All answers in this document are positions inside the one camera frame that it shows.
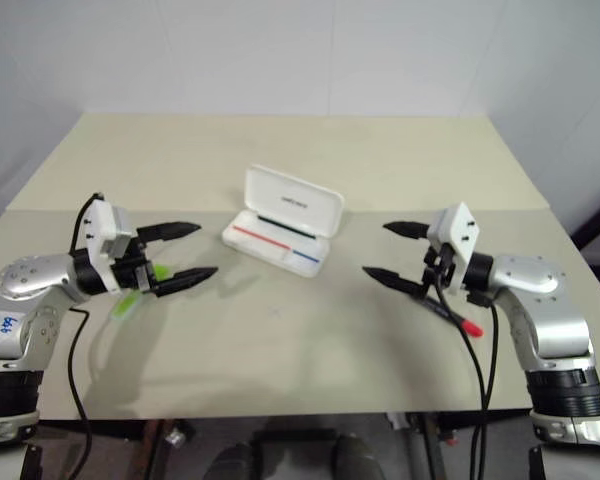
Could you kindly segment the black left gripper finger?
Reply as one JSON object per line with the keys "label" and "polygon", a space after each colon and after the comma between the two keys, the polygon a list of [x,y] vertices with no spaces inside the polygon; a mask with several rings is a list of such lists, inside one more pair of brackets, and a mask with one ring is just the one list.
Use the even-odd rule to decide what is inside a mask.
{"label": "black left gripper finger", "polygon": [[188,290],[208,280],[217,271],[217,267],[196,267],[177,272],[168,279],[157,281],[152,287],[152,293],[160,298]]}
{"label": "black left gripper finger", "polygon": [[147,244],[155,241],[171,241],[193,234],[201,226],[191,222],[165,222],[138,229],[138,241]]}

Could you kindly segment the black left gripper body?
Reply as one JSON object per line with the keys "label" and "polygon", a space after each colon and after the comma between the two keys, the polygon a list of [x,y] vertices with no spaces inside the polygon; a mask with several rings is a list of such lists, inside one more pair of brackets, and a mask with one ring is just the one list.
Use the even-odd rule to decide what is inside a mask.
{"label": "black left gripper body", "polygon": [[158,283],[154,265],[146,256],[146,243],[133,237],[124,254],[111,267],[118,285],[124,289],[153,293]]}

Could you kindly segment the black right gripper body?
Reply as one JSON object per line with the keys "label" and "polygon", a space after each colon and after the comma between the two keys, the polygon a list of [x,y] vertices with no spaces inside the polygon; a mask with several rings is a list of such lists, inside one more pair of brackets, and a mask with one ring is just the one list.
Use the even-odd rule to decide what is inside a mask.
{"label": "black right gripper body", "polygon": [[424,256],[422,274],[423,295],[428,296],[432,287],[456,294],[461,288],[461,271],[457,253],[449,243],[435,247],[430,244]]}

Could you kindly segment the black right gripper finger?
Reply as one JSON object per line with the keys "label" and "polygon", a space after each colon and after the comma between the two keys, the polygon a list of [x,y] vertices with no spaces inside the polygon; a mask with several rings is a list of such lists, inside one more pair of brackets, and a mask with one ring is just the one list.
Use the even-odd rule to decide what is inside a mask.
{"label": "black right gripper finger", "polygon": [[429,229],[428,224],[415,221],[392,221],[385,223],[383,227],[399,236],[415,240],[426,238]]}
{"label": "black right gripper finger", "polygon": [[370,266],[363,266],[362,270],[387,288],[407,294],[413,298],[424,298],[427,295],[427,290],[423,285],[402,278],[397,272]]}

